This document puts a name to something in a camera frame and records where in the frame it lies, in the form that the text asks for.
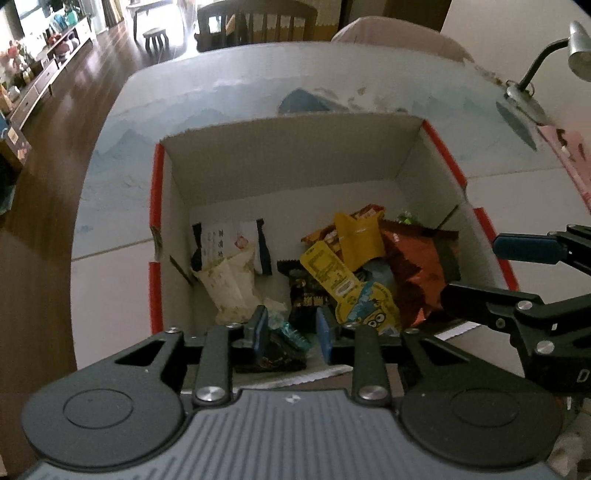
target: wooden chair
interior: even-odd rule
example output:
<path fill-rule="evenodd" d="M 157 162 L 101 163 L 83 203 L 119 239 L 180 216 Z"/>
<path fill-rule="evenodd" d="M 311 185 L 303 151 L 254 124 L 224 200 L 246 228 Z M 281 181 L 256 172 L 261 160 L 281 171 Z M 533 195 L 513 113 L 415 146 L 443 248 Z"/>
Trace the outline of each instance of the wooden chair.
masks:
<path fill-rule="evenodd" d="M 226 20 L 235 16 L 233 39 L 228 41 L 226 34 Z M 199 23 L 199 40 L 197 49 L 209 51 L 215 48 L 224 48 L 230 45 L 244 45 L 255 43 L 254 16 L 262 15 L 262 28 L 260 42 L 268 40 L 267 16 L 276 15 L 275 35 L 270 41 L 281 41 L 281 17 L 290 17 L 290 26 L 287 33 L 287 41 L 293 41 L 294 21 L 296 18 L 304 20 L 303 41 L 311 41 L 314 36 L 316 17 L 318 12 L 314 7 L 298 2 L 297 0 L 220 0 L 205 5 L 197 10 L 197 22 Z M 209 19 L 222 17 L 222 31 L 220 32 L 219 47 L 213 45 L 212 33 L 209 30 Z"/>
<path fill-rule="evenodd" d="M 361 17 L 338 31 L 332 41 L 418 50 L 445 59 L 474 61 L 457 41 L 421 25 L 385 17 Z"/>

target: cabinet drawer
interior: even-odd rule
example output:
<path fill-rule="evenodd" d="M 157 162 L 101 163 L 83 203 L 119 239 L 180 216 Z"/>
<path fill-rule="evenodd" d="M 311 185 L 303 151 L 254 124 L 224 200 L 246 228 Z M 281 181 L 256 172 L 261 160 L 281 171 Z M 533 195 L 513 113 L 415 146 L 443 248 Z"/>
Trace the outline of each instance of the cabinet drawer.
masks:
<path fill-rule="evenodd" d="M 90 27 L 88 26 L 87 19 L 84 18 L 76 24 L 76 33 L 78 33 L 80 43 L 84 43 L 90 38 Z"/>
<path fill-rule="evenodd" d="M 47 86 L 49 81 L 53 78 L 54 74 L 57 72 L 57 63 L 55 60 L 52 60 L 49 65 L 39 74 L 39 76 L 34 79 L 35 88 L 39 95 L 43 91 L 43 89 Z"/>
<path fill-rule="evenodd" d="M 22 123 L 25 121 L 25 118 L 28 116 L 29 112 L 35 105 L 37 98 L 39 98 L 39 92 L 35 90 L 35 87 L 30 88 L 10 117 L 11 123 L 16 125 L 17 128 L 20 128 Z"/>

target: lamp head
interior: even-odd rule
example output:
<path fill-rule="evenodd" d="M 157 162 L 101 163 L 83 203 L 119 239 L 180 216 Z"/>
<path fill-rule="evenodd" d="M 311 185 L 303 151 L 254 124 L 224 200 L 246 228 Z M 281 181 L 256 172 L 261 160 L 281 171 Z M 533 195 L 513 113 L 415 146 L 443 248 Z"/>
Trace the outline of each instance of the lamp head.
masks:
<path fill-rule="evenodd" d="M 571 22 L 569 29 L 569 67 L 577 77 L 591 82 L 591 37 L 579 22 Z"/>

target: white table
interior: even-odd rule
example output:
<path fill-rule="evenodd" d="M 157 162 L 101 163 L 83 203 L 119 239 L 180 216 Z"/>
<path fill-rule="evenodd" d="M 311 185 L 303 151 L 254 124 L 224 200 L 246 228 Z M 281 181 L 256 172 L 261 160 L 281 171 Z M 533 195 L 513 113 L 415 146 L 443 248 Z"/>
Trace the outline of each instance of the white table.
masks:
<path fill-rule="evenodd" d="M 163 7 L 164 5 L 170 5 L 174 3 L 174 0 L 141 0 L 136 4 L 129 4 L 125 8 L 134 19 L 134 40 L 137 40 L 138 33 L 138 13 L 148 12 L 154 8 Z"/>
<path fill-rule="evenodd" d="M 405 109 L 428 119 L 467 178 L 468 200 L 486 208 L 497 232 L 546 233 L 567 223 L 591 225 L 584 203 L 535 126 L 522 118 L 533 150 L 501 117 L 496 103 L 508 108 L 503 90 L 473 66 L 409 50 L 326 43 L 230 48 L 156 65 L 133 75 L 119 94 L 83 188 L 73 258 L 119 250 L 73 263 L 79 366 L 150 334 L 148 195 L 154 144 L 187 128 L 277 116 L 281 101 L 296 88 L 351 111 Z M 122 252 L 132 259 L 129 268 L 137 269 L 133 286 L 129 268 L 118 260 Z M 591 290 L 591 279 L 570 267 L 512 266 L 521 290 L 541 294 L 546 302 Z M 90 279 L 97 272 L 103 276 L 98 282 Z M 101 299 L 95 310 L 76 300 L 85 295 Z M 113 337 L 121 338 L 121 345 Z M 102 350 L 97 348 L 101 342 Z"/>

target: stool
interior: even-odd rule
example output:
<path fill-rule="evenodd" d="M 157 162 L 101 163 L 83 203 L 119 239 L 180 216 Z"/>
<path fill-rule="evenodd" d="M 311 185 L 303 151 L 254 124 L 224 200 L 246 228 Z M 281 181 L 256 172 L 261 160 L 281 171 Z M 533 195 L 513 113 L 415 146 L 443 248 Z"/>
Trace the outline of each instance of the stool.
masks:
<path fill-rule="evenodd" d="M 166 48 L 168 48 L 168 37 L 166 36 L 166 28 L 152 28 L 147 32 L 144 32 L 144 38 L 146 39 L 146 50 L 150 49 L 150 38 L 152 39 L 152 46 L 156 49 L 156 41 L 158 41 L 158 45 L 160 48 L 163 47 L 162 40 L 164 39 L 164 43 L 166 43 Z"/>

